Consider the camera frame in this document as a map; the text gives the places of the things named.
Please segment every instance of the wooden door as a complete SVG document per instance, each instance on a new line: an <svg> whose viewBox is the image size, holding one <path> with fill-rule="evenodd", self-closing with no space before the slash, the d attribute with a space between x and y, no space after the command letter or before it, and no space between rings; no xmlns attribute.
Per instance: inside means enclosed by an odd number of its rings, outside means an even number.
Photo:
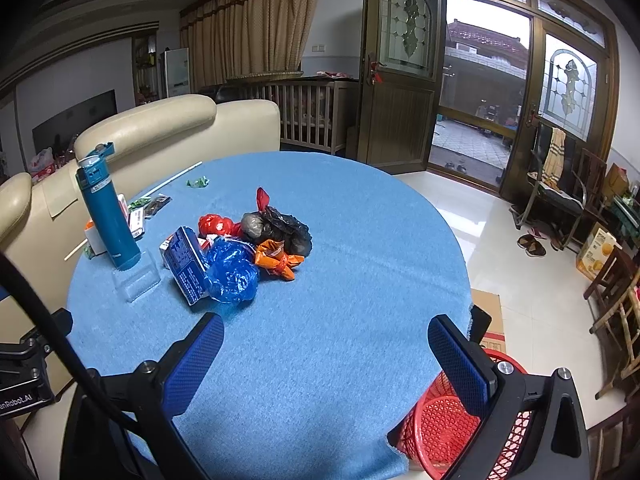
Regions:
<svg viewBox="0 0 640 480"><path fill-rule="evenodd" d="M442 86L446 0L366 0L358 160L425 170Z"/></svg>
<svg viewBox="0 0 640 480"><path fill-rule="evenodd" d="M500 196L522 202L539 120L562 128L581 148L597 153L606 119L609 60L583 38L549 21L534 20L532 65L523 117Z"/></svg>

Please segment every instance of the blue water bottle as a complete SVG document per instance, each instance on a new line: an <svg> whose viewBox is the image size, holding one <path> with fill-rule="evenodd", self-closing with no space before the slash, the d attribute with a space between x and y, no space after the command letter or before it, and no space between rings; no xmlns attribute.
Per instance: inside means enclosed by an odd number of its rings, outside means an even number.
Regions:
<svg viewBox="0 0 640 480"><path fill-rule="evenodd" d="M98 144L78 161L76 179L96 229L118 270L133 267L140 259L140 249L122 214L113 188L106 158L114 153L113 142Z"/></svg>

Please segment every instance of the red plastic basket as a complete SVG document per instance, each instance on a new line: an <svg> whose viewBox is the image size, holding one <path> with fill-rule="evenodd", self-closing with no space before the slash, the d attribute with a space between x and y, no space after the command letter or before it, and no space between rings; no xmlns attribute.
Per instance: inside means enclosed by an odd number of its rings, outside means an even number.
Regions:
<svg viewBox="0 0 640 480"><path fill-rule="evenodd" d="M508 355L495 350L484 351L494 362L510 362L517 370L526 373ZM440 480L465 448L479 422L479 418L465 411L446 375L440 372L404 418L398 449L412 460L417 460L431 478ZM528 423L529 412L519 413L488 480L499 480L507 475Z"/></svg>

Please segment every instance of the wooden crib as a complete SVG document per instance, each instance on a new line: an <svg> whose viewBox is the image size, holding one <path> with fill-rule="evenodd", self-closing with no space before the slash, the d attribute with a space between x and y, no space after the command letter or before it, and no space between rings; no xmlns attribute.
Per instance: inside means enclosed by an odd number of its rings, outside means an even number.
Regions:
<svg viewBox="0 0 640 480"><path fill-rule="evenodd" d="M267 99L280 108L280 142L335 155L346 147L356 124L358 83L336 80L280 80L247 83L245 99Z"/></svg>

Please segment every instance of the bolt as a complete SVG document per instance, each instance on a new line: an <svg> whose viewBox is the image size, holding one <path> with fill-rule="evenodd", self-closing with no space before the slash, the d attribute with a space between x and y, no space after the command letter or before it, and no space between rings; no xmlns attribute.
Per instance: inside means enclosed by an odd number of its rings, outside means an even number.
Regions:
<svg viewBox="0 0 640 480"><path fill-rule="evenodd" d="M143 374L150 374L156 369L157 364L158 363L156 363L155 361L142 361L138 368Z"/></svg>
<svg viewBox="0 0 640 480"><path fill-rule="evenodd" d="M558 376L567 381L571 379L571 372L569 371L569 368L558 368Z"/></svg>
<svg viewBox="0 0 640 480"><path fill-rule="evenodd" d="M500 361L498 363L498 370L505 375L511 375L513 374L513 365L507 361Z"/></svg>

